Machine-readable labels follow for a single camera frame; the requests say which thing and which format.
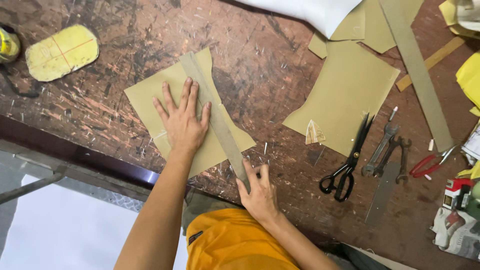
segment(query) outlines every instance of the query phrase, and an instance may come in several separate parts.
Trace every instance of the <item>wooden workbench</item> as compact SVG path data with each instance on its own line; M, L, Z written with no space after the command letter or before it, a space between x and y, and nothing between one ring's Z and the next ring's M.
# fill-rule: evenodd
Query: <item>wooden workbench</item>
M425 58L454 37L438 9L441 2L426 0L412 26ZM304 103L324 62L308 51L313 28L307 23L230 0L3 1L0 18L19 32L23 49L74 24L87 26L100 44L98 60L50 83L29 75L24 55L6 65L1 69L5 77L0 76L0 114L160 172L165 161L123 91L178 62L180 55L209 47L223 104L257 143L244 155L256 165L270 163L280 209L315 243L335 239L371 248L421 270L478 266L440 251L429 230L446 179L466 168L460 155L433 173L432 181L410 179L397 185L383 222L364 224L378 179L362 177L360 168L383 136L394 106L400 108L395 116L402 126L399 135L413 141L409 168L428 154L431 134L411 87L403 93L393 88L378 113L354 172L350 199L338 203L320 192L319 180L346 158L318 144L306 146L303 135L281 124ZM457 143L478 119L468 112L473 103L455 78L476 46L476 41L468 42L431 69ZM398 79L405 74L396 48L379 57L402 70ZM400 161L399 150L391 160ZM189 185L240 202L227 161L193 177Z

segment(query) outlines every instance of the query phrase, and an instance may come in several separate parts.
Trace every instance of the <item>orange t-shirt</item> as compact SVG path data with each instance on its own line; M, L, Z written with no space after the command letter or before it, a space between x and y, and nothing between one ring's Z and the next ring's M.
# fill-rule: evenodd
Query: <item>orange t-shirt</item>
M187 228L187 270L298 270L286 252L247 210L199 215Z

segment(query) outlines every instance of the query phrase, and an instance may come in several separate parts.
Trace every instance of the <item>pliers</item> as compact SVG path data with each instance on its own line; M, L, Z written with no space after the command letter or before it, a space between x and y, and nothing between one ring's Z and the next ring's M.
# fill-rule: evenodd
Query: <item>pliers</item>
M452 155L452 153L454 152L454 150L458 146L460 146L460 145L454 145L451 148L449 148L449 149L447 149L447 150L445 150L442 153L439 153L437 155L427 156L426 158L422 159L422 161L420 161L417 165L415 165L415 167L413 167L413 169L409 173L413 176L413 178L418 178L418 177L422 177L426 174L429 174L433 171L436 171L448 159L448 157L450 157ZM433 166L431 166L430 168L418 172L418 170L421 167L423 167L425 164L427 164L428 162L430 162L434 158L439 158L439 157L443 157L443 159L441 161L437 162L436 164L434 164Z

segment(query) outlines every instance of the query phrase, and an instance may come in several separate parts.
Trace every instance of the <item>wrench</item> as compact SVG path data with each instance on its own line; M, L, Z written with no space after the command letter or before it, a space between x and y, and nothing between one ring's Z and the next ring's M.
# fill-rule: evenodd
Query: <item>wrench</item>
M408 143L405 143L405 140L402 140L400 147L402 147L402 165L400 168L400 174L396 178L396 183L399 184L400 180L403 180L403 183L408 183L408 174L407 174L407 154L408 148L412 145L412 140L408 139Z
M388 142L389 142L389 145L388 145L387 151L385 152L385 154L382 158L382 161L380 161L380 164L378 164L378 167L375 168L375 170L373 171L373 175L375 177L377 177L377 176L382 177L382 175L384 174L385 165L387 164L388 159L392 155L393 150L395 150L395 148L401 144L402 137L398 136L398 139L395 141L395 137L393 136L393 137L390 138L390 140Z
M396 133L398 132L398 125L393 126L391 122L388 122L385 125L384 128L384 137L382 138L380 144L378 145L377 149L373 153L372 157L370 158L370 161L368 162L367 165L363 166L361 169L361 174L363 176L372 176L373 171L375 170L375 162L377 162L378 157L382 153L385 145L387 144L388 140L390 140L391 137L395 136Z

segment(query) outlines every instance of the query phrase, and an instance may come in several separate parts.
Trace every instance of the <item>black-handled scissors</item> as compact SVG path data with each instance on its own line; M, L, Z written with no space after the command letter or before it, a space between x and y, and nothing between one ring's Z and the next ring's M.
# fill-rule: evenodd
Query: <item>black-handled scissors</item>
M346 201L350 196L350 194L352 193L353 184L354 184L352 172L355 170L355 167L357 166L357 162L360 157L361 147L365 142L365 138L367 137L368 131L370 130L372 121L375 118L375 116L373 116L372 119L367 124L368 117L369 117L369 113L367 113L367 115L363 119L359 132L357 134L357 140L355 142L355 146L353 147L352 152L350 153L350 156L348 157L345 164L343 164L342 167L338 168L338 170L335 171L333 174L326 176L320 180L320 183L319 183L320 190L325 194L330 194L334 189L336 189L334 198L339 202ZM338 182L338 185L335 186L335 177L344 170L346 171L340 177L340 182ZM348 188L345 195L341 197L347 178L348 178ZM325 187L324 182L327 180L329 180L329 183L328 183L328 186Z

